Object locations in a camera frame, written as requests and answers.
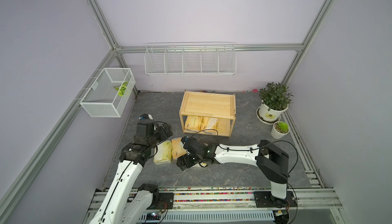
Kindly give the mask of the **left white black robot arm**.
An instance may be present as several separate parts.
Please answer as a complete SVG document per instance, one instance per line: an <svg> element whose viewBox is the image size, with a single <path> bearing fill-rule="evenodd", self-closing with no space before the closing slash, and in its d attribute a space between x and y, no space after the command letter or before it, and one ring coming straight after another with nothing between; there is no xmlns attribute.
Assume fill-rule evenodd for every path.
<svg viewBox="0 0 392 224"><path fill-rule="evenodd" d="M152 149L172 135L169 124L154 121L145 115L140 118L133 141L121 151L116 175L91 224L135 224L139 221L144 211L157 201L159 190L155 185L143 185L130 205L126 206L130 192L146 162L152 157Z"/></svg>

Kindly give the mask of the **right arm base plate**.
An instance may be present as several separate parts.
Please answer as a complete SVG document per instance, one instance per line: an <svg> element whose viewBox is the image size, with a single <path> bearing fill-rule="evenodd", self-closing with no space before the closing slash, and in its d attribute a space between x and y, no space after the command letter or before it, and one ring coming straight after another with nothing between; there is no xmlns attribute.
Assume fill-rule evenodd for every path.
<svg viewBox="0 0 392 224"><path fill-rule="evenodd" d="M255 191L255 204L257 208L295 208L298 206L297 199L293 191L286 192L286 198L281 199L272 196L270 191Z"/></svg>

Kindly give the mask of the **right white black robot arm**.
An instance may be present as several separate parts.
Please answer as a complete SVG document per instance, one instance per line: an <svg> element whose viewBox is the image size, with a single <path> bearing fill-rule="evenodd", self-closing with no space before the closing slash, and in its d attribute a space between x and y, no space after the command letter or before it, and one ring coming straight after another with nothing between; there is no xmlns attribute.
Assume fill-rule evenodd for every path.
<svg viewBox="0 0 392 224"><path fill-rule="evenodd" d="M279 148L276 142L261 140L258 144L248 146L229 146L219 143L204 144L193 137L181 139L186 154L177 159L176 165L186 170L195 165L208 167L212 164L238 163L257 167L270 181L271 190L262 197L255 194L255 199L261 207L273 206L289 209L298 206L294 190L289 191L288 178L290 157Z"/></svg>

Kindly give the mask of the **orange tissue pack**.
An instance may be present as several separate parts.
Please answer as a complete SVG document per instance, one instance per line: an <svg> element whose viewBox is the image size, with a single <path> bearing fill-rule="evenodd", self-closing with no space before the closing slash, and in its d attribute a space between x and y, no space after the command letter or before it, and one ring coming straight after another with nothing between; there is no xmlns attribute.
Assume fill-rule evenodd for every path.
<svg viewBox="0 0 392 224"><path fill-rule="evenodd" d="M181 139L181 137L178 137L171 140L171 154L174 161L177 161L179 157L187 154L187 151L184 149L183 142L181 141Z"/></svg>
<svg viewBox="0 0 392 224"><path fill-rule="evenodd" d="M201 130L217 130L218 118L204 117L201 124Z"/></svg>
<svg viewBox="0 0 392 224"><path fill-rule="evenodd" d="M203 117L188 116L184 128L192 132L198 132L201 129L202 122L203 122Z"/></svg>

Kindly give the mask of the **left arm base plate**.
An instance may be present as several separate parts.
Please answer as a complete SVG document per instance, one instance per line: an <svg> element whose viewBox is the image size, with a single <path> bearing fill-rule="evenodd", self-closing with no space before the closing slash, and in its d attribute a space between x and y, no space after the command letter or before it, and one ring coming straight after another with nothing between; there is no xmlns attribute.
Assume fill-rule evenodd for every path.
<svg viewBox="0 0 392 224"><path fill-rule="evenodd" d="M152 204L147 210L165 210L173 209L174 194L171 192L163 192L153 196Z"/></svg>

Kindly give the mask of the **wooden two-tier shelf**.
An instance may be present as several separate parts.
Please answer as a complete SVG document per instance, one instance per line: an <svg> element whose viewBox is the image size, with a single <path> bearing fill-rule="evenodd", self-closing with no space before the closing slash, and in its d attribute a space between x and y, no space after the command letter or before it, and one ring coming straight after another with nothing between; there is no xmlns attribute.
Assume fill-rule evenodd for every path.
<svg viewBox="0 0 392 224"><path fill-rule="evenodd" d="M234 94L185 91L179 115L184 133L193 133L186 128L184 117L198 116L218 119L218 135L230 137L236 121L236 97Z"/></svg>

